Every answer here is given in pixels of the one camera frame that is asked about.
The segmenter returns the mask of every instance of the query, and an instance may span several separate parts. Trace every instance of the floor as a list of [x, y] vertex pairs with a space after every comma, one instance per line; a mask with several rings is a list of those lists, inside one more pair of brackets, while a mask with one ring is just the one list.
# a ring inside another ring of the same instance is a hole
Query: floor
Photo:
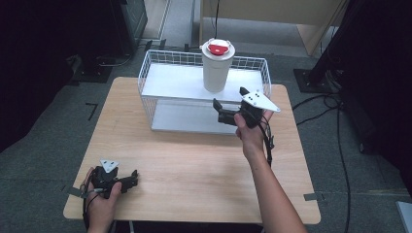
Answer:
[[[203, 40], [198, 41], [200, 1], [171, 0], [168, 4], [165, 0], [146, 2], [148, 2], [149, 22], [143, 41], [165, 39], [169, 47], [183, 47], [184, 44], [198, 47], [207, 38], [214, 37], [215, 19], [207, 17], [203, 19]], [[336, 29], [330, 28], [327, 31], [322, 44], [312, 54], [313, 57], [319, 57], [322, 54], [322, 50], [325, 49]], [[157, 36], [151, 37], [146, 36], [148, 32], [158, 33], [155, 34]], [[237, 51], [308, 56], [295, 24], [220, 18], [218, 38], [230, 41]]]

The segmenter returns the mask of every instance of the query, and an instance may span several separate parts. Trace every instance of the white cup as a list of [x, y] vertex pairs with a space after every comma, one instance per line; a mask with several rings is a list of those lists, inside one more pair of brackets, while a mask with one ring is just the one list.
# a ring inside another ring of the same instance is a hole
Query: white cup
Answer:
[[229, 41], [210, 39], [202, 47], [203, 85], [210, 92], [220, 92], [235, 53]]

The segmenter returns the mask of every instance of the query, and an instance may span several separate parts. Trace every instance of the human arm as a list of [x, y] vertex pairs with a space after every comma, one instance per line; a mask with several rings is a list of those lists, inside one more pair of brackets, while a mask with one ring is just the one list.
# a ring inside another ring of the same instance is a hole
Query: human arm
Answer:
[[[93, 168], [88, 170], [84, 183], [87, 182]], [[93, 183], [89, 183], [88, 191], [93, 190]], [[115, 183], [110, 198], [105, 199], [95, 192], [91, 192], [86, 199], [86, 212], [89, 221], [88, 233], [108, 232], [115, 217], [116, 203], [120, 197], [121, 183]]]
[[[264, 117], [270, 120], [272, 114], [266, 111]], [[262, 132], [258, 127], [249, 128], [239, 114], [234, 119], [238, 126], [236, 135], [243, 142], [243, 153], [252, 170], [265, 232], [306, 232], [296, 209], [267, 164]]]

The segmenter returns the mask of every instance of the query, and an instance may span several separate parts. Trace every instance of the cable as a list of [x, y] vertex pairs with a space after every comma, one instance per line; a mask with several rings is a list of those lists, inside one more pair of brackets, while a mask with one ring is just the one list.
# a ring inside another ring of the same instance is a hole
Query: cable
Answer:
[[[85, 192], [88, 192], [88, 186], [90, 185], [91, 177], [92, 177], [93, 173], [94, 173], [94, 170], [93, 170], [93, 171], [90, 173], [90, 175], [88, 176], [87, 182], [86, 182], [86, 184], [85, 184], [84, 193], [85, 193]], [[84, 199], [83, 199], [83, 200], [84, 200], [84, 202], [83, 202], [83, 214], [86, 214], [86, 199], [87, 199], [87, 198], [84, 198]]]
[[[141, 45], [139, 45], [139, 46], [137, 47], [137, 49], [140, 49], [140, 48], [145, 47], [145, 46], [146, 46], [146, 44], [141, 44]], [[185, 51], [185, 48], [183, 48], [183, 47], [165, 46], [164, 48], [165, 48], [166, 50], [178, 49], [178, 50]], [[158, 49], [160, 49], [160, 45], [151, 45], [151, 47], [150, 47], [150, 50], [158, 50]], [[193, 50], [193, 49], [198, 50], [199, 47], [188, 47], [188, 49], [189, 49], [189, 50]]]
[[126, 59], [124, 62], [122, 62], [122, 63], [119, 63], [119, 64], [108, 64], [108, 65], [106, 65], [106, 64], [99, 64], [99, 66], [102, 66], [102, 67], [117, 67], [117, 66], [122, 66], [122, 65], [124, 65], [125, 63], [127, 63], [127, 62], [130, 60], [130, 58], [131, 58], [131, 55], [129, 55], [129, 56], [127, 57], [127, 59]]
[[218, 7], [216, 8], [216, 16], [215, 16], [215, 39], [218, 38], [218, 15], [219, 15], [219, 4], [221, 0], [218, 0]]
[[[212, 13], [212, 1], [210, 2], [209, 7], [210, 7], [210, 13]], [[215, 30], [215, 24], [213, 22], [213, 16], [210, 17], [210, 21], [212, 22], [213, 30]]]
[[[269, 126], [269, 121], [264, 116], [262, 116], [262, 118], [264, 118], [266, 122], [256, 119], [255, 116], [246, 109], [244, 109], [243, 112], [248, 114], [257, 123], [257, 126], [259, 127], [261, 133], [263, 134], [263, 141], [264, 141], [264, 145], [266, 146], [266, 155], [267, 155], [266, 160], [267, 160], [267, 163], [269, 164], [269, 167], [271, 167], [272, 166], [272, 149], [274, 148], [274, 145], [273, 145], [273, 136], [272, 136], [270, 126]], [[266, 132], [261, 126], [261, 123], [266, 124]]]
[[[300, 105], [302, 105], [302, 104], [304, 104], [304, 103], [308, 103], [309, 101], [314, 100], [314, 99], [319, 98], [319, 97], [322, 97], [322, 96], [323, 96], [323, 95], [317, 95], [317, 96], [313, 96], [313, 97], [311, 97], [311, 98], [308, 98], [308, 99], [306, 99], [306, 100], [298, 103], [297, 105], [295, 105], [292, 109], [294, 110], [294, 109], [296, 109], [297, 107], [299, 107]], [[330, 105], [326, 102], [327, 98], [333, 99], [333, 100], [335, 101], [335, 103], [336, 103], [336, 106], [330, 106]], [[352, 202], [352, 200], [351, 200], [351, 186], [350, 186], [350, 184], [349, 184], [348, 170], [347, 170], [347, 168], [346, 168], [345, 159], [343, 158], [342, 145], [341, 145], [341, 142], [340, 142], [340, 108], [341, 108], [341, 106], [342, 106], [342, 102], [341, 102], [341, 101], [338, 101], [336, 98], [332, 97], [332, 96], [329, 94], [329, 95], [325, 95], [324, 104], [328, 107], [328, 109], [327, 109], [326, 111], [324, 111], [323, 113], [321, 113], [321, 114], [319, 114], [319, 115], [317, 115], [317, 116], [313, 116], [313, 117], [307, 118], [307, 119], [303, 120], [302, 122], [300, 122], [300, 123], [298, 123], [298, 124], [304, 123], [304, 122], [306, 122], [306, 121], [308, 121], [308, 120], [311, 120], [311, 119], [314, 119], [314, 118], [321, 117], [321, 116], [324, 115], [325, 113], [327, 113], [327, 112], [329, 112], [329, 111], [331, 111], [331, 110], [337, 109], [337, 118], [336, 118], [336, 121], [337, 121], [337, 122], [336, 122], [336, 127], [337, 127], [337, 129], [336, 129], [337, 144], [338, 144], [338, 147], [339, 147], [339, 154], [340, 154], [340, 160], [341, 160], [341, 162], [342, 162], [343, 172], [344, 172], [344, 174], [345, 174], [345, 183], [346, 183], [347, 194], [348, 194], [348, 196], [347, 196], [347, 198], [348, 198], [348, 200], [347, 200], [348, 206], [347, 206], [346, 223], [345, 223], [345, 230], [344, 230], [344, 232], [347, 233], [348, 230], [349, 230], [349, 223], [350, 223], [350, 219], [351, 219], [351, 202]]]
[[325, 110], [323, 113], [321, 113], [321, 114], [319, 114], [319, 115], [316, 115], [316, 116], [313, 116], [313, 117], [304, 119], [303, 121], [297, 123], [296, 126], [297, 126], [297, 125], [300, 125], [300, 124], [302, 124], [302, 123], [304, 123], [304, 122], [307, 122], [307, 121], [309, 121], [309, 120], [319, 118], [319, 117], [323, 116], [325, 113], [327, 113], [327, 112], [329, 112], [329, 111], [331, 111], [331, 110], [334, 110], [334, 109], [328, 109], [328, 110]]
[[[319, 118], [319, 117], [323, 116], [324, 114], [326, 114], [327, 112], [339, 108], [340, 102], [339, 102], [338, 100], [336, 100], [334, 97], [332, 97], [331, 94], [323, 94], [323, 95], [317, 95], [317, 96], [308, 98], [308, 99], [300, 102], [300, 103], [297, 104], [295, 107], [293, 107], [293, 110], [296, 109], [297, 107], [299, 107], [300, 105], [302, 105], [302, 104], [304, 104], [304, 103], [307, 103], [307, 102], [309, 102], [309, 101], [311, 101], [311, 100], [314, 100], [314, 99], [316, 99], [316, 98], [319, 98], [319, 97], [324, 97], [324, 104], [328, 107], [328, 109], [325, 110], [325, 111], [323, 111], [321, 114], [318, 114], [318, 115], [316, 115], [316, 116], [312, 116], [312, 117], [309, 117], [309, 118], [307, 118], [307, 119], [304, 119], [303, 121], [297, 123], [296, 125], [300, 125], [300, 124], [302, 124], [302, 123], [304, 123], [304, 122], [307, 122], [307, 121], [309, 121], [309, 120]], [[332, 99], [332, 100], [335, 102], [336, 105], [335, 105], [335, 106], [330, 106], [330, 105], [326, 102], [326, 100], [327, 100], [328, 98]]]
[[87, 208], [86, 208], [86, 214], [88, 213], [88, 207], [90, 206], [91, 202], [92, 202], [94, 199], [96, 199], [96, 197], [98, 197], [98, 196], [100, 196], [99, 193], [97, 193], [97, 194], [88, 202]]
[[339, 146], [339, 154], [340, 154], [340, 160], [343, 165], [343, 171], [345, 173], [345, 181], [346, 181], [346, 188], [348, 192], [348, 209], [346, 213], [346, 223], [345, 223], [345, 233], [348, 232], [349, 229], [349, 222], [351, 220], [351, 186], [349, 185], [349, 178], [348, 178], [348, 170], [346, 169], [346, 163], [345, 160], [343, 159], [343, 152], [342, 152], [342, 146], [340, 144], [340, 108], [337, 108], [337, 144]]
[[305, 104], [305, 103], [310, 102], [310, 101], [312, 101], [312, 100], [314, 100], [314, 99], [317, 99], [317, 98], [320, 98], [320, 97], [325, 97], [325, 96], [326, 96], [326, 94], [320, 94], [320, 95], [315, 95], [315, 96], [313, 96], [313, 97], [307, 98], [307, 99], [303, 100], [302, 102], [297, 103], [296, 105], [294, 105], [294, 106], [292, 107], [292, 110], [297, 109], [297, 107], [299, 107], [299, 106], [302, 105], [302, 104]]

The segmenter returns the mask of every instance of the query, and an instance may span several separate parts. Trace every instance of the white wire basket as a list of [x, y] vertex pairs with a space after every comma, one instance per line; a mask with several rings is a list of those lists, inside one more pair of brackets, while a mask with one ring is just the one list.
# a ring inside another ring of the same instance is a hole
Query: white wire basket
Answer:
[[138, 88], [152, 130], [233, 134], [235, 126], [218, 122], [213, 99], [237, 110], [243, 86], [270, 98], [271, 82], [264, 58], [234, 56], [224, 90], [212, 93], [203, 86], [201, 53], [148, 50]]

